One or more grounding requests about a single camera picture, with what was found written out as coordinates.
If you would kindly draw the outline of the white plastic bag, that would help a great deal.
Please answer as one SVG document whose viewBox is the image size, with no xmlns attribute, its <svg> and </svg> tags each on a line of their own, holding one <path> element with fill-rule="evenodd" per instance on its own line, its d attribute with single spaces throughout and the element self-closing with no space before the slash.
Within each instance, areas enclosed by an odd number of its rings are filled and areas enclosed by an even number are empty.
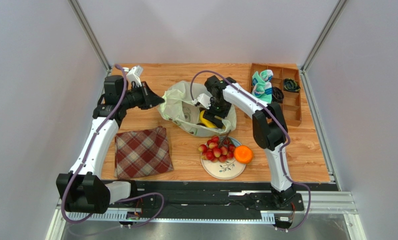
<svg viewBox="0 0 398 240">
<path fill-rule="evenodd" d="M 162 97 L 164 103 L 157 107 L 164 120 L 173 122 L 183 131 L 195 137 L 223 135 L 236 129 L 237 115 L 233 106 L 230 108 L 228 116 L 222 120 L 223 128 L 200 125 L 200 108 L 192 104 L 190 87 L 190 82 L 182 80 L 165 91 Z"/>
</svg>

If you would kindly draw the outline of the yellow fake banana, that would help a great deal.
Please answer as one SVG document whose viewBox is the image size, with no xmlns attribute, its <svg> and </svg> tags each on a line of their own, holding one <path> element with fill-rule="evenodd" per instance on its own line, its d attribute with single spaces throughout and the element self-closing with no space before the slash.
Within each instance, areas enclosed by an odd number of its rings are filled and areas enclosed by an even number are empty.
<svg viewBox="0 0 398 240">
<path fill-rule="evenodd" d="M 207 128 L 217 129 L 218 126 L 212 120 L 213 120 L 213 117 L 206 110 L 200 111 L 199 125 L 207 127 Z"/>
</svg>

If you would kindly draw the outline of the orange fake fruit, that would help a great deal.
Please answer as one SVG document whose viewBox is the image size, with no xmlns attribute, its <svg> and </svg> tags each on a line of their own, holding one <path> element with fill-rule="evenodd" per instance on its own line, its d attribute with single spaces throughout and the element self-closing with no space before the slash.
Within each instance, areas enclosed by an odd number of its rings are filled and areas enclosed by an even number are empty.
<svg viewBox="0 0 398 240">
<path fill-rule="evenodd" d="M 233 156 L 237 162 L 246 165 L 253 160 L 254 153 L 249 147 L 245 145 L 240 145 L 235 148 Z"/>
</svg>

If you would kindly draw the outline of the red fake strawberry bunch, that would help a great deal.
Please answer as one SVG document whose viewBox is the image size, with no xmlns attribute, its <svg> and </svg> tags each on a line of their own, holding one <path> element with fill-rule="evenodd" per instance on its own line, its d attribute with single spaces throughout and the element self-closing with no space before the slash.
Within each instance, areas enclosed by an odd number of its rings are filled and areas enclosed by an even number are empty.
<svg viewBox="0 0 398 240">
<path fill-rule="evenodd" d="M 204 161 L 225 163 L 235 158 L 236 147 L 237 145 L 232 137 L 213 136 L 205 144 L 200 144 L 198 151 L 200 158 Z"/>
</svg>

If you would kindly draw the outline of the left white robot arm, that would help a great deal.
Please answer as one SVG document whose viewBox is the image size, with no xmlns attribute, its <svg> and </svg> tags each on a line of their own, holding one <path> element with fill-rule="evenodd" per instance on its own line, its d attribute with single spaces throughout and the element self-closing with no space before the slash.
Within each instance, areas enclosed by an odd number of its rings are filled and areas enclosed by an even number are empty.
<svg viewBox="0 0 398 240">
<path fill-rule="evenodd" d="M 104 80 L 104 93 L 93 111 L 87 141 L 69 172 L 60 173 L 56 179 L 65 212 L 104 214 L 111 204 L 132 195 L 130 181 L 104 183 L 100 179 L 106 154 L 127 110 L 148 110 L 165 100 L 144 81 L 134 81 L 132 87 L 129 83 L 122 75 L 111 75 Z"/>
</svg>

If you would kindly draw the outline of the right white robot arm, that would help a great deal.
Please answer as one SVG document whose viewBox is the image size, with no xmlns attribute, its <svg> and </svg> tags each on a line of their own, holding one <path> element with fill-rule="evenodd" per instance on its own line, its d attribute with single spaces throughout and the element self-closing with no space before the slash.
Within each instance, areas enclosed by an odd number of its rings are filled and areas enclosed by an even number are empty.
<svg viewBox="0 0 398 240">
<path fill-rule="evenodd" d="M 204 86 L 211 94 L 210 102 L 205 104 L 205 120 L 222 128 L 232 106 L 251 118 L 253 138 L 264 150 L 271 172 L 270 202 L 277 209 L 290 206 L 296 190 L 288 170 L 285 150 L 288 128 L 281 106 L 254 97 L 230 77 L 220 80 L 211 76 Z"/>
</svg>

